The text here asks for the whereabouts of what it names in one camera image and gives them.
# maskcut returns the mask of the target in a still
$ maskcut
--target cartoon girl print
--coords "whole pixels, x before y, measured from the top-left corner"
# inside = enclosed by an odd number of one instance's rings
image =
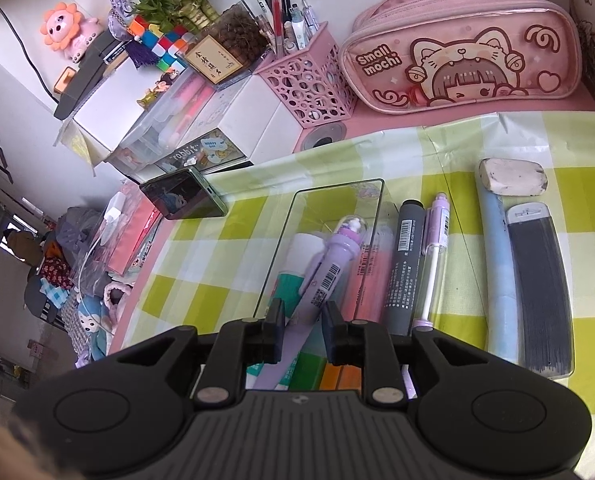
[[[420,85],[429,106],[528,94],[519,86],[524,56],[511,48],[501,28],[487,28],[474,40],[446,44],[416,40],[411,57],[415,64],[406,75]]]

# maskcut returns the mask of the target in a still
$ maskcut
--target pink pencil case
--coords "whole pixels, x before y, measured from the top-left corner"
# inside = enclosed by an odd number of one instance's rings
[[[580,82],[572,18],[546,0],[384,0],[340,51],[374,110],[406,114],[489,99],[559,99]]]

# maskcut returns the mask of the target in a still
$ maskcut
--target checkered tablecloth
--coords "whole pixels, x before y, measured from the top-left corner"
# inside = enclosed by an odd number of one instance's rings
[[[146,281],[123,346],[179,324],[207,333],[251,316],[294,193],[382,178],[396,203],[414,198],[428,206],[437,192],[449,194],[453,216],[437,328],[483,348],[485,259],[474,171],[479,160],[490,156],[534,160],[548,175],[548,190],[539,200],[548,205],[557,229],[574,316],[575,372],[564,384],[587,403],[595,422],[593,112],[490,114],[388,130],[211,175],[229,215],[178,222]],[[595,470],[593,454],[595,429],[580,463],[583,475]]]

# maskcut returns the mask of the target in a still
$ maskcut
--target blue cartoon plush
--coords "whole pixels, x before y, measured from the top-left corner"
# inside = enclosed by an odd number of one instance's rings
[[[109,309],[97,296],[84,296],[78,307],[82,328],[89,335],[91,357],[99,361],[106,357],[107,333],[111,332]]]

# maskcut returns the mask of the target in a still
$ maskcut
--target pink box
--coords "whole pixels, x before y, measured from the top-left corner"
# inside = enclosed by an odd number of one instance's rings
[[[132,262],[136,249],[160,217],[161,214],[153,206],[153,203],[146,196],[142,196],[140,205],[129,219],[113,250],[111,259],[107,264],[108,269],[120,275],[124,274]]]
[[[348,119],[357,103],[338,63],[338,46],[322,23],[305,49],[263,63],[262,76],[304,128]]]

